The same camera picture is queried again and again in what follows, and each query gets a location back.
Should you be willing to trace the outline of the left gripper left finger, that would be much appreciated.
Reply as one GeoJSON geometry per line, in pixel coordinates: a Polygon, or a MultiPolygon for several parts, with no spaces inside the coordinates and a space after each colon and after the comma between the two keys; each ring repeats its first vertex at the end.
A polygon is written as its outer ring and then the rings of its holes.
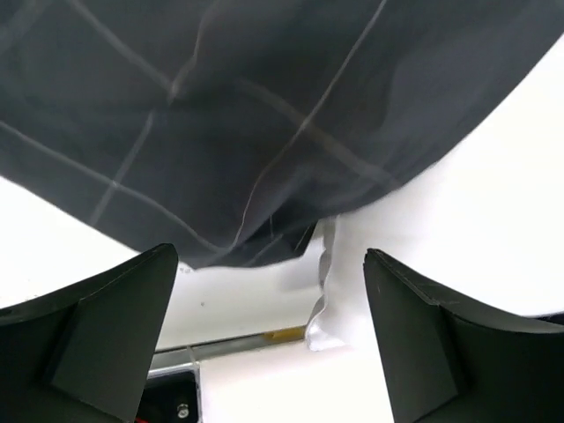
{"type": "Polygon", "coordinates": [[[3,422],[132,422],[178,268],[171,244],[1,311],[3,422]]]}

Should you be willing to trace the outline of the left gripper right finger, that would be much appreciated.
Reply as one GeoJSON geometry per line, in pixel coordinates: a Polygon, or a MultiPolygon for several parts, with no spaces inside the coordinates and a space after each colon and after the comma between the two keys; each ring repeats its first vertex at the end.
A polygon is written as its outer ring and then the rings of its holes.
{"type": "Polygon", "coordinates": [[[500,310],[379,249],[363,269],[395,421],[562,421],[562,314],[500,310]]]}

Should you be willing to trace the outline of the dark grey checked pillowcase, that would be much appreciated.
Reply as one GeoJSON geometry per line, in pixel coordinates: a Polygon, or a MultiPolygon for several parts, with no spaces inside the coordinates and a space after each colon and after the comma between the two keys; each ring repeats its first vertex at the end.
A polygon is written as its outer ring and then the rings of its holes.
{"type": "Polygon", "coordinates": [[[448,154],[560,1],[4,1],[1,174],[194,267],[300,256],[448,154]]]}

